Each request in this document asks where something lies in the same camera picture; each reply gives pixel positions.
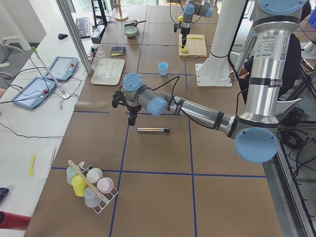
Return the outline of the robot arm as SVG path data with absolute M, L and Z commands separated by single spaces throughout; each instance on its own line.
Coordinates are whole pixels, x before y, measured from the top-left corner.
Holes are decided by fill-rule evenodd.
M 174 91 L 150 88 L 137 73 L 124 77 L 120 100 L 130 112 L 129 124 L 135 124 L 141 109 L 155 116 L 170 111 L 223 132 L 234 140 L 244 160 L 263 163 L 272 159 L 278 148 L 277 115 L 291 105 L 278 99 L 294 84 L 300 67 L 301 48 L 294 32 L 306 16 L 306 4 L 305 0 L 255 2 L 249 78 L 233 82 L 229 55 L 246 1 L 224 1 L 210 55 L 195 70 L 197 88 L 189 92 L 188 99 Z
M 188 0 L 186 2 L 183 10 L 183 19 L 180 23 L 182 51 L 184 51 L 186 46 L 187 35 L 190 34 L 193 16 L 197 15 L 205 18 L 211 18 L 213 11 L 212 1 L 210 0 L 203 0 L 201 4 L 195 3 L 193 0 Z

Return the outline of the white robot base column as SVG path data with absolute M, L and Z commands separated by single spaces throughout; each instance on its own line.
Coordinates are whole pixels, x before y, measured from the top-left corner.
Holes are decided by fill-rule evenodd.
M 232 86 L 228 56 L 246 5 L 246 0 L 223 1 L 210 55 L 203 64 L 196 64 L 198 86 Z

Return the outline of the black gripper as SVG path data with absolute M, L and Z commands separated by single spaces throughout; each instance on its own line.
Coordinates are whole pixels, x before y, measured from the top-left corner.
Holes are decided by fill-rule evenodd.
M 141 110 L 141 105 L 138 105 L 138 106 L 127 105 L 127 109 L 129 111 L 129 116 L 130 116 L 128 118 L 128 125 L 134 126 L 135 125 L 135 119 L 137 118 L 137 114 Z
M 184 49 L 186 46 L 186 38 L 187 35 L 190 33 L 190 28 L 181 28 L 181 34 L 182 34 L 182 42 L 181 42 L 181 48 Z

